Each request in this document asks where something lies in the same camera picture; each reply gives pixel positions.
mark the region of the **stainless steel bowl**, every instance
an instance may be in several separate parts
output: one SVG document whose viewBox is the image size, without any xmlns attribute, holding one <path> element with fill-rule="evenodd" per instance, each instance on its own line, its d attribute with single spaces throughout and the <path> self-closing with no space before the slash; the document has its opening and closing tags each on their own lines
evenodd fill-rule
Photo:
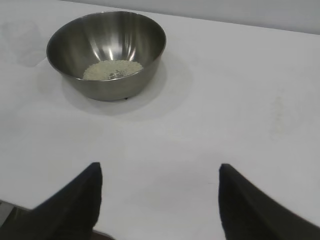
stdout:
<svg viewBox="0 0 320 240">
<path fill-rule="evenodd" d="M 138 94 L 154 76 L 166 34 L 152 19 L 126 11 L 98 12 L 61 27 L 48 42 L 50 64 L 85 96 L 114 101 Z M 84 80 L 86 68 L 104 60 L 139 62 L 143 69 L 110 80 Z"/>
</svg>

